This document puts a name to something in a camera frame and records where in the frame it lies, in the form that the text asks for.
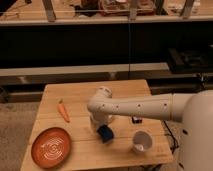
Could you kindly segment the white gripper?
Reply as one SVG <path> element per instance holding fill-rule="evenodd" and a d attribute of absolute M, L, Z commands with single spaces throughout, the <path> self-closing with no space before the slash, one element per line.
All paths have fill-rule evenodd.
<path fill-rule="evenodd" d="M 113 120 L 114 117 L 112 115 L 104 115 L 101 117 L 94 114 L 90 115 L 91 128 L 94 132 L 97 131 L 97 133 L 101 136 L 103 143 L 107 143 L 114 138 L 112 129 L 107 126 L 112 123 Z"/>

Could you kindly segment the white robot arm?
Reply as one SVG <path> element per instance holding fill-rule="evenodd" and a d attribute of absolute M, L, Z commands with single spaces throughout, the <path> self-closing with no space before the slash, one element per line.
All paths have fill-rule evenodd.
<path fill-rule="evenodd" d="M 109 115 L 181 122 L 177 171 L 213 171 L 213 90 L 113 98 L 109 88 L 100 87 L 87 109 L 100 126 Z"/>

